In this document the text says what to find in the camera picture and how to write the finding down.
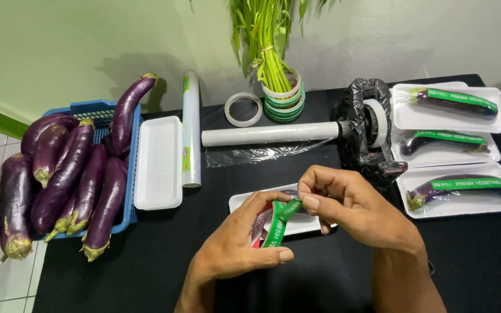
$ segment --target black plastic bag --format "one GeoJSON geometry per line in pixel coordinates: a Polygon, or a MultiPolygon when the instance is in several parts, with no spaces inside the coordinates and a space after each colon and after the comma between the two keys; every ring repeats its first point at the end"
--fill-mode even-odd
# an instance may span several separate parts
{"type": "Polygon", "coordinates": [[[385,82],[379,79],[356,79],[345,90],[343,96],[330,112],[331,121],[340,121],[340,127],[347,124],[351,130],[346,137],[338,138],[337,148],[341,167],[355,170],[379,190],[385,190],[397,177],[407,170],[406,162],[386,160],[381,148],[368,149],[370,141],[376,138],[377,125],[365,112],[363,100],[376,99],[386,113],[386,145],[391,146],[391,93],[385,82]]]}

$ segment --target hand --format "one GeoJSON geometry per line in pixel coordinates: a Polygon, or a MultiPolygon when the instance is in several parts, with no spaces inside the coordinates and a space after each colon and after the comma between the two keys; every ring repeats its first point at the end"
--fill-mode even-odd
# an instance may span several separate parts
{"type": "Polygon", "coordinates": [[[303,207],[320,217],[323,234],[337,223],[371,247],[425,251],[415,225],[358,172],[313,165],[299,180],[297,191],[303,207]]]}
{"type": "Polygon", "coordinates": [[[250,245],[254,220],[273,200],[289,202],[291,197],[277,191],[254,192],[208,237],[193,259],[198,280],[228,279],[293,260],[287,247],[255,249],[250,245]]]}

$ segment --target black tablecloth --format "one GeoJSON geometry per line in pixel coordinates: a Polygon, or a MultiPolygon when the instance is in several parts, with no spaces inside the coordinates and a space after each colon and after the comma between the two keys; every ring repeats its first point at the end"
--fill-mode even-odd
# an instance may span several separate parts
{"type": "MultiPolygon", "coordinates": [[[[419,80],[464,81],[484,86],[478,75],[419,80]]],[[[344,89],[307,92],[296,123],[328,120],[344,89]]],[[[145,115],[145,119],[181,111],[145,115]]],[[[231,128],[223,106],[201,109],[202,130],[231,128]]],[[[273,125],[262,117],[257,126],[273,125]]],[[[493,135],[501,152],[501,134],[493,135]]],[[[139,212],[139,223],[113,235],[111,247],[88,263],[78,238],[52,240],[39,281],[33,312],[171,312],[186,268],[204,240],[229,213],[235,194],[295,183],[312,164],[339,168],[334,144],[311,151],[226,168],[206,168],[202,188],[185,189],[171,210],[139,212]]],[[[397,189],[386,194],[403,209],[397,189]]],[[[501,213],[414,221],[436,273],[434,282],[449,312],[501,312],[501,213]]],[[[295,260],[218,281],[219,312],[344,312],[370,309],[371,250],[342,229],[284,239],[295,260]]]]}

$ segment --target blue plastic basket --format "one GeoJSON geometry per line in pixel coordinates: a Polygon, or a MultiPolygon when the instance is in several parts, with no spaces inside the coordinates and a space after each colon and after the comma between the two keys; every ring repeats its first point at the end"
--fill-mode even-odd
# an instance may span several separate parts
{"type": "MultiPolygon", "coordinates": [[[[116,101],[107,100],[93,100],[71,103],[70,108],[53,109],[44,113],[46,115],[61,113],[72,115],[79,120],[85,117],[90,117],[94,120],[94,125],[96,130],[94,131],[94,143],[99,144],[102,137],[109,133],[108,125],[113,121],[113,115],[115,112],[116,101]]],[[[136,106],[135,114],[132,120],[132,137],[131,137],[131,152],[129,156],[129,173],[127,174],[127,189],[125,190],[125,209],[123,211],[123,220],[121,224],[113,226],[111,229],[112,234],[120,233],[124,231],[129,224],[136,223],[138,219],[136,218],[136,211],[133,204],[133,199],[135,195],[135,172],[136,172],[136,154],[139,148],[139,129],[143,122],[143,118],[140,116],[140,104],[136,106]]],[[[60,233],[55,236],[54,239],[58,238],[70,238],[70,237],[81,237],[84,236],[86,231],[81,231],[80,233],[75,233],[72,235],[67,235],[66,233],[60,233]]]]}

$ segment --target white wall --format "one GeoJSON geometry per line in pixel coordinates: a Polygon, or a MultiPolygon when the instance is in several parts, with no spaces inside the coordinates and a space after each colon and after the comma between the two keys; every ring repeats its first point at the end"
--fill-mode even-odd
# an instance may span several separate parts
{"type": "MultiPolygon", "coordinates": [[[[204,105],[253,90],[230,46],[227,1],[192,6],[0,0],[0,112],[29,122],[70,102],[117,100],[149,71],[163,78],[143,99],[149,110],[181,108],[188,68],[201,77],[204,105]]],[[[307,90],[470,73],[501,88],[501,1],[330,0],[320,17],[313,11],[303,39],[295,24],[286,57],[307,90]]]]}

